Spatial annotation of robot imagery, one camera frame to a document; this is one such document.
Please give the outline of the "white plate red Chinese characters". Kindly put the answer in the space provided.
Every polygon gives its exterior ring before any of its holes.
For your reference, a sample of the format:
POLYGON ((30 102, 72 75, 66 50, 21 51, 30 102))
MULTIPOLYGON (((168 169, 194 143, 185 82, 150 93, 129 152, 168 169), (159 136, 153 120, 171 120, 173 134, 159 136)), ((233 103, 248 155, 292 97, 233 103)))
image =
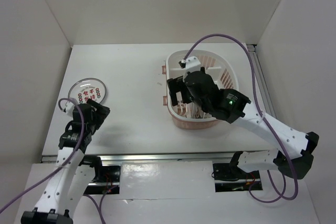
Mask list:
POLYGON ((77 81, 69 90, 68 98, 77 103, 86 103, 89 99, 102 103, 107 95, 106 85, 97 78, 84 78, 77 81))

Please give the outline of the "white plate orange sunburst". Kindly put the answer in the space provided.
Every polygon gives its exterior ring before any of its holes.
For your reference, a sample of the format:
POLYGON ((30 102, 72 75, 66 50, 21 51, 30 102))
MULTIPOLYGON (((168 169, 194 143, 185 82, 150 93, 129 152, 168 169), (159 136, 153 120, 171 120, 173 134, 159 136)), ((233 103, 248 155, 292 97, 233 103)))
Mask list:
POLYGON ((208 119, 212 117, 209 113, 204 112, 198 105, 194 105, 193 115, 195 119, 208 119))

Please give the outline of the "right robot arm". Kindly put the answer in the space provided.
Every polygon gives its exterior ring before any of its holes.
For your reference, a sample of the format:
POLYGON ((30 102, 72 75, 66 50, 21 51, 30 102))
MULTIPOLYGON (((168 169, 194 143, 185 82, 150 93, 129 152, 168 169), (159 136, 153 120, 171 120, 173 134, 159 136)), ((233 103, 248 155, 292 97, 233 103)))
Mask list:
POLYGON ((261 112, 236 89, 220 89, 204 68, 168 79, 167 87, 173 105, 177 105, 177 93, 181 93, 184 102, 194 103, 212 117, 244 128, 274 147, 268 151, 236 152, 229 164, 233 177, 256 170, 277 170, 284 176, 303 179, 310 170, 319 140, 315 132, 296 131, 261 112))

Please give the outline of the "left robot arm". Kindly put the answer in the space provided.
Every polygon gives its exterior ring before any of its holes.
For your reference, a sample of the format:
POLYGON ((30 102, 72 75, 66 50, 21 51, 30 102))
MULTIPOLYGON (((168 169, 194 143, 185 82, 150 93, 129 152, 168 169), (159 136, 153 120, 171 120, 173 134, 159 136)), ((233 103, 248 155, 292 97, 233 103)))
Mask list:
POLYGON ((101 158, 87 155, 92 136, 110 114, 107 106, 93 100, 73 105, 71 121, 59 139, 53 172, 33 210, 24 211, 21 223, 73 223, 77 205, 88 184, 103 177, 101 158))

